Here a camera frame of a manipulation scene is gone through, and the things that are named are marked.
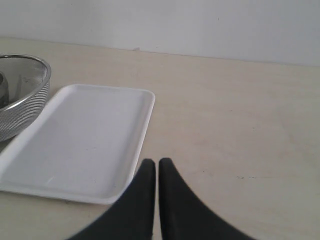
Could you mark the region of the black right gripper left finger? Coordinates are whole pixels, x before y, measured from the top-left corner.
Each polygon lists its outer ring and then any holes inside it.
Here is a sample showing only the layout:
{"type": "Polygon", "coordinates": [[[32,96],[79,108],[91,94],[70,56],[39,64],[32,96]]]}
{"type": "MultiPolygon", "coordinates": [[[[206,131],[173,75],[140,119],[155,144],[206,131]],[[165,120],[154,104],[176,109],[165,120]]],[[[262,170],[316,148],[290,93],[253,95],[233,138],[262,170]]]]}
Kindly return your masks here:
{"type": "Polygon", "coordinates": [[[71,240],[151,240],[156,192],[156,166],[144,159],[120,198],[71,240]]]}

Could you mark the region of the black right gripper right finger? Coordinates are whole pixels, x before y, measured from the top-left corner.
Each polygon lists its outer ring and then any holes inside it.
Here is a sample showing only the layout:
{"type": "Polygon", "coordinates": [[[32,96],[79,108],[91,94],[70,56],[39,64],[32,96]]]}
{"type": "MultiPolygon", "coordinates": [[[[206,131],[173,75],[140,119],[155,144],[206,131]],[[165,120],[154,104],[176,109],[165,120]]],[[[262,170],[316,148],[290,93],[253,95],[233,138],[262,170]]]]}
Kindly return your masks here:
{"type": "Polygon", "coordinates": [[[209,209],[190,189],[170,158],[158,166],[158,205],[164,240],[251,240],[209,209]]]}

